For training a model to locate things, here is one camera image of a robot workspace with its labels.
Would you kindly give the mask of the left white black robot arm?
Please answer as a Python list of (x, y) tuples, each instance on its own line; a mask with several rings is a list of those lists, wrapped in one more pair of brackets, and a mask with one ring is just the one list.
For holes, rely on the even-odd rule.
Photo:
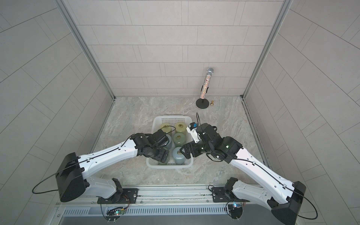
[(119, 180), (95, 178), (94, 174), (137, 156), (164, 163), (169, 156), (169, 150), (165, 148), (169, 143), (167, 134), (160, 129), (153, 134), (133, 134), (127, 140), (96, 153), (68, 154), (55, 175), (60, 201), (70, 202), (81, 196), (101, 197), (114, 203), (121, 201), (124, 191)]

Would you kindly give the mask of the green canister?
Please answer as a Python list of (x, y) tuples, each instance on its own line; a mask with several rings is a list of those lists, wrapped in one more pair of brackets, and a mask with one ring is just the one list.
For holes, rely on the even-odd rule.
[(186, 142), (186, 136), (183, 133), (175, 133), (173, 136), (175, 147), (182, 147)]

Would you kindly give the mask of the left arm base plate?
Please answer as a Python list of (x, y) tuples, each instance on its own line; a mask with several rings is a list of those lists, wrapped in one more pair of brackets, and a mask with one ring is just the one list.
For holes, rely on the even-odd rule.
[(138, 188), (123, 188), (108, 199), (99, 197), (97, 204), (133, 204), (136, 203), (138, 191)]

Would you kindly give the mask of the aluminium rail frame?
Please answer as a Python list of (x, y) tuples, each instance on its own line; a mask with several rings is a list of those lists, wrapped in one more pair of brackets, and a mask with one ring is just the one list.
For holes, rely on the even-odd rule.
[[(208, 188), (212, 185), (180, 185), (180, 186), (148, 186), (148, 187), (124, 187), (138, 188), (136, 203), (133, 204), (104, 204), (104, 205), (150, 205), (150, 204), (187, 204), (187, 203), (225, 203), (213, 202), (212, 193)], [(275, 199), (274, 193), (260, 186), (252, 186), (237, 181), (234, 184), (223, 186), (225, 190), (232, 192), (239, 199), (248, 200), (251, 203), (263, 207), (269, 204), (279, 205), (281, 202)], [(78, 197), (60, 197), (61, 203), (75, 203), (77, 201), (88, 201), (97, 204), (99, 196), (96, 194), (82, 194)]]

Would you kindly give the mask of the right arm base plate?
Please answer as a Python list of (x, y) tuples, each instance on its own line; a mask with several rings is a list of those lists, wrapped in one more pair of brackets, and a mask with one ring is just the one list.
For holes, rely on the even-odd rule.
[(239, 199), (232, 192), (225, 190), (224, 187), (209, 187), (211, 191), (213, 202), (215, 203), (227, 203), (227, 202), (236, 202), (236, 203), (247, 203), (248, 200)]

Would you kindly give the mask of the circuit board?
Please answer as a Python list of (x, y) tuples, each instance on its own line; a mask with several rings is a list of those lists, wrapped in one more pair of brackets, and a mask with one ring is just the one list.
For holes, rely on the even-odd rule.
[(243, 208), (236, 204), (228, 205), (227, 211), (232, 219), (240, 219), (243, 215)]
[(110, 223), (112, 222), (116, 222), (122, 215), (124, 215), (126, 212), (126, 209), (123, 207), (117, 207), (111, 210), (108, 210), (106, 212), (106, 218), (107, 218), (107, 222)]

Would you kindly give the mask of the blue-grey canister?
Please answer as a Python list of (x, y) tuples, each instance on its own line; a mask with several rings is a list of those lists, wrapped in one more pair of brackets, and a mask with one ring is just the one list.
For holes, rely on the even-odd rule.
[(172, 148), (172, 143), (173, 143), (172, 137), (169, 134), (167, 134), (166, 137), (168, 138), (168, 143), (165, 145), (165, 148), (167, 150), (170, 150)]
[(187, 160), (180, 150), (181, 147), (175, 147), (172, 152), (172, 157), (176, 165), (183, 165)]

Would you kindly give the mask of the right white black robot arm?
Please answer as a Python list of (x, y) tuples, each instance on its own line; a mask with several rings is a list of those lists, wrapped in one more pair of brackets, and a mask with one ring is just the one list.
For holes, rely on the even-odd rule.
[(193, 141), (181, 148), (185, 158), (211, 155), (218, 162), (226, 162), (242, 170), (259, 184), (256, 187), (230, 178), (223, 188), (212, 188), (215, 202), (247, 200), (270, 210), (284, 225), (296, 223), (306, 191), (303, 183), (281, 177), (257, 160), (240, 142), (229, 136), (221, 137), (215, 126), (193, 122), (188, 125), (187, 132)]

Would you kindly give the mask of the sprinkle tube on black stand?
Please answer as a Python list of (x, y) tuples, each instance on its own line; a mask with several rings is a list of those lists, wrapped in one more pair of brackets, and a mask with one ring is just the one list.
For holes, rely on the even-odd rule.
[(205, 79), (204, 79), (204, 83), (202, 85), (202, 89), (201, 89), (201, 93), (200, 93), (200, 97), (199, 99), (196, 101), (196, 106), (200, 109), (206, 109), (209, 107), (209, 101), (205, 98), (206, 93), (209, 89), (209, 84), (210, 84), (210, 80), (211, 77), (214, 73), (214, 69), (213, 68), (208, 68), (206, 71), (206, 75), (205, 75)]

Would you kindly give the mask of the right circuit board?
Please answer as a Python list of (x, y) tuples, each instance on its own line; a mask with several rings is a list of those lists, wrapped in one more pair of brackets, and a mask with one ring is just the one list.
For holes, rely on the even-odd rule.
[(243, 215), (243, 208), (236, 204), (228, 205), (227, 211), (232, 219), (240, 219)]

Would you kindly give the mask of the yellow-green canister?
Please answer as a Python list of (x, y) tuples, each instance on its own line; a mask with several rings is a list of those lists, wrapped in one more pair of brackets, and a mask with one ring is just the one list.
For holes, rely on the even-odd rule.
[(178, 122), (175, 124), (176, 133), (187, 134), (187, 125), (185, 122)]
[(159, 129), (161, 129), (166, 134), (170, 134), (173, 130), (173, 127), (169, 123), (162, 123)]

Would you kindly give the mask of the left circuit board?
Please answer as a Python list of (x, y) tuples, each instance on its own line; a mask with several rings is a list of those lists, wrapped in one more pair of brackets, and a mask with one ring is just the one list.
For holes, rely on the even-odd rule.
[(112, 222), (116, 222), (122, 215), (124, 215), (126, 212), (126, 209), (123, 207), (117, 207), (111, 210), (108, 210), (106, 212), (106, 218), (107, 218), (107, 222), (110, 223)]

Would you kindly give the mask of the white plastic perforated basket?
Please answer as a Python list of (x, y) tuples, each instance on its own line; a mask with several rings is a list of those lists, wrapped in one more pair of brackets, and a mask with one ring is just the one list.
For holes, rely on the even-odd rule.
[[(185, 127), (187, 127), (190, 123), (192, 123), (192, 119), (189, 116), (183, 116), (183, 115), (163, 115), (163, 116), (157, 116), (154, 121), (153, 121), (153, 125), (152, 125), (152, 133), (155, 133), (157, 130), (160, 129), (160, 125), (163, 123), (169, 123), (172, 126), (175, 126), (176, 123), (178, 122), (184, 122), (186, 124)], [(173, 149), (175, 148), (174, 143), (172, 143), (172, 147), (169, 150), (169, 156), (168, 156), (168, 162), (167, 164), (161, 164), (160, 162), (151, 159), (151, 158), (146, 158), (146, 164), (148, 167), (150, 168), (155, 168), (155, 169), (183, 169), (183, 168), (189, 168), (192, 167), (193, 163), (194, 163), (194, 158), (191, 155), (190, 159), (186, 159), (185, 162), (182, 165), (177, 165), (175, 163), (175, 160), (173, 158)]]

